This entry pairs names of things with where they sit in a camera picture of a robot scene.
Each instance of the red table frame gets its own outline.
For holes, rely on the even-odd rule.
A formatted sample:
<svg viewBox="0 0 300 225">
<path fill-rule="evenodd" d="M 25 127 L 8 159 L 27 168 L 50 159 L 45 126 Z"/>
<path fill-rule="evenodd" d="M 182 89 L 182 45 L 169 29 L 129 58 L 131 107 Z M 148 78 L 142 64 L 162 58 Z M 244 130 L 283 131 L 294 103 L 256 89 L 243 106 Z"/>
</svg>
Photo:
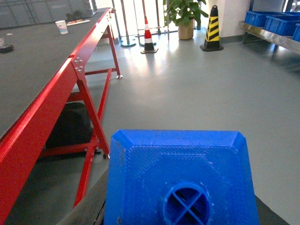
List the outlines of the red table frame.
<svg viewBox="0 0 300 225">
<path fill-rule="evenodd" d="M 122 77 L 114 48 L 110 19 L 110 9 L 107 9 L 38 97 L 0 140 L 0 225 L 5 223 L 39 157 L 86 151 L 74 203 L 76 206 L 87 192 L 95 150 L 100 148 L 105 156 L 109 155 L 101 120 L 112 72 L 117 72 L 117 78 Z M 100 38 L 109 38 L 115 68 L 85 73 L 84 66 Z M 107 77 L 97 112 L 85 76 L 100 73 L 107 73 Z M 78 85 L 79 92 L 71 93 L 75 84 Z M 94 126 L 90 143 L 42 151 L 65 103 L 78 100 L 84 101 Z"/>
</svg>

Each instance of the blue plastic crate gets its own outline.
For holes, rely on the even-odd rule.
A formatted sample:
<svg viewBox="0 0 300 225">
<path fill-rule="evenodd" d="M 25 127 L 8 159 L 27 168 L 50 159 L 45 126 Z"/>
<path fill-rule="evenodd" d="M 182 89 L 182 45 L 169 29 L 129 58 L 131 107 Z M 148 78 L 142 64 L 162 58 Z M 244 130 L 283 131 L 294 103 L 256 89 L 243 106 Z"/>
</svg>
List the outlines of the blue plastic crate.
<svg viewBox="0 0 300 225">
<path fill-rule="evenodd" d="M 286 15 L 300 15 L 300 12 L 284 12 Z"/>
<path fill-rule="evenodd" d="M 292 39 L 300 42 L 300 23 L 296 24 L 296 30 L 292 36 Z"/>
<path fill-rule="evenodd" d="M 245 23 L 256 27 L 264 27 L 268 15 L 283 15 L 280 12 L 247 11 Z"/>
<path fill-rule="evenodd" d="M 104 224 L 259 225 L 245 137 L 236 131 L 117 131 Z"/>
<path fill-rule="evenodd" d="M 264 29 L 281 36 L 292 36 L 297 23 L 300 23 L 300 16 L 267 16 Z"/>
</svg>

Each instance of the red metal table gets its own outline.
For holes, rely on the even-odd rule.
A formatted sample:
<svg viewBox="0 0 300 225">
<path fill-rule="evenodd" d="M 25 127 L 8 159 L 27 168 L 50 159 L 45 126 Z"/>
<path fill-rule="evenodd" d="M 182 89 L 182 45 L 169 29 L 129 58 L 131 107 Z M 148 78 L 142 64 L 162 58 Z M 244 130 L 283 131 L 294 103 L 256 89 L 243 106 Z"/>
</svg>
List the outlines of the red metal table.
<svg viewBox="0 0 300 225">
<path fill-rule="evenodd" d="M 86 152 L 77 205 L 87 192 L 96 148 L 109 154 L 101 127 L 112 72 L 121 78 L 111 32 L 110 9 L 101 9 L 91 22 L 68 27 L 59 34 L 55 24 L 0 30 L 13 52 L 0 55 L 0 225 L 4 224 L 39 157 Z M 85 65 L 100 38 L 109 38 L 115 67 L 85 73 Z M 85 76 L 107 73 L 98 111 Z M 79 92 L 71 93 L 77 84 Z M 83 100 L 94 132 L 90 143 L 42 151 L 67 101 Z"/>
</svg>

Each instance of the circular hole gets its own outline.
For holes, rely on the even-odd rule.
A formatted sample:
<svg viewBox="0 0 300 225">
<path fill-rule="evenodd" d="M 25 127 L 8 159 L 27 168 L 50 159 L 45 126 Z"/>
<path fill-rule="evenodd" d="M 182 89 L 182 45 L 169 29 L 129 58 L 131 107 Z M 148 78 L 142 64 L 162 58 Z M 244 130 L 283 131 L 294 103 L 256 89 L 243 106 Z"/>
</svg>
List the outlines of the circular hole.
<svg viewBox="0 0 300 225">
<path fill-rule="evenodd" d="M 207 192 L 195 184 L 179 184 L 173 187 L 163 208 L 168 225 L 206 225 L 210 215 Z"/>
</svg>

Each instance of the yellow and black traffic cone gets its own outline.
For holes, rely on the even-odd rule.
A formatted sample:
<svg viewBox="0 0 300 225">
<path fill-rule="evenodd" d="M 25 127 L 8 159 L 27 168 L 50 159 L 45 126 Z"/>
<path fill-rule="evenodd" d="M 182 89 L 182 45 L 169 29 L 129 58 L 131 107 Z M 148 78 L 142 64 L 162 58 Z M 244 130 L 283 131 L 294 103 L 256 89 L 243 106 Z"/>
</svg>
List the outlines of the yellow and black traffic cone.
<svg viewBox="0 0 300 225">
<path fill-rule="evenodd" d="M 220 45 L 219 35 L 219 20 L 218 20 L 218 7 L 213 6 L 210 12 L 210 21 L 206 31 L 206 38 L 204 45 L 200 48 L 205 52 L 213 52 L 223 50 L 224 47 Z"/>
</svg>

